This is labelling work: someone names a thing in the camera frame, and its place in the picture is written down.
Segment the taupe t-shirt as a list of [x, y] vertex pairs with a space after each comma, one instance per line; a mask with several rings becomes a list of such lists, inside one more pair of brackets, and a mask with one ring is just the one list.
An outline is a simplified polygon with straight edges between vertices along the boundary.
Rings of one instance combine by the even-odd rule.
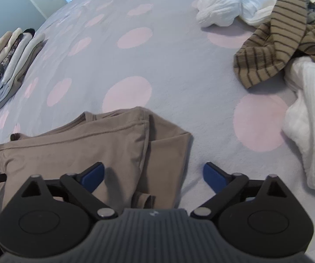
[[33, 174], [57, 179], [97, 162], [105, 167], [93, 195], [117, 212], [172, 208], [181, 189], [191, 134], [143, 107], [95, 115], [47, 133], [21, 133], [0, 144], [0, 171], [7, 175], [7, 204]]

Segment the stack of folded clothes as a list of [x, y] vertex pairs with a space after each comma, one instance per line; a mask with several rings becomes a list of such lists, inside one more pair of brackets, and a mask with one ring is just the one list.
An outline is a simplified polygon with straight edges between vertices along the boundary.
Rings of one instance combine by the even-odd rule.
[[45, 34], [32, 28], [6, 32], [0, 38], [0, 108], [21, 87], [27, 70], [44, 46]]

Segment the white ribbed garment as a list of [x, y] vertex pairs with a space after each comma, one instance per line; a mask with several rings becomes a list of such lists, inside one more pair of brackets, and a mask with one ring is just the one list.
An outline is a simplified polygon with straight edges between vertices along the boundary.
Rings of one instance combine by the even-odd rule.
[[307, 185], [315, 190], [315, 62], [308, 56], [291, 60], [285, 83], [297, 99], [287, 109], [282, 129], [299, 148]]

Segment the grey bedsheet with pink dots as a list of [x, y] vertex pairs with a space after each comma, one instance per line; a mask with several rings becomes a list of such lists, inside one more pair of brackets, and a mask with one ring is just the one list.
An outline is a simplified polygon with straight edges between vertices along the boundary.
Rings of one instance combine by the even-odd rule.
[[278, 174], [315, 224], [297, 146], [282, 132], [294, 93], [282, 76], [246, 90], [233, 56], [252, 29], [200, 28], [197, 0], [74, 0], [40, 28], [46, 44], [0, 111], [0, 143], [62, 126], [80, 113], [144, 106], [193, 136], [180, 206], [213, 191], [205, 162], [254, 179]]

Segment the brown striped garment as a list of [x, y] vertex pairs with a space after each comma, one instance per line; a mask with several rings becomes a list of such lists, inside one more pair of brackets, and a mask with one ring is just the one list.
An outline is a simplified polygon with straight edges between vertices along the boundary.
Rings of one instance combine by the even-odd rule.
[[301, 56], [315, 62], [315, 2], [277, 0], [269, 21], [261, 24], [235, 54], [234, 73], [249, 89]]

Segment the white crumpled garment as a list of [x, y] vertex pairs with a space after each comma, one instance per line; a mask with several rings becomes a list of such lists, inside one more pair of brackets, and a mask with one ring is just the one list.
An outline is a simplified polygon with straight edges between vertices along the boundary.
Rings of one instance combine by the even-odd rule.
[[258, 27], [270, 20], [277, 0], [198, 0], [196, 20], [200, 27], [228, 27], [239, 17]]

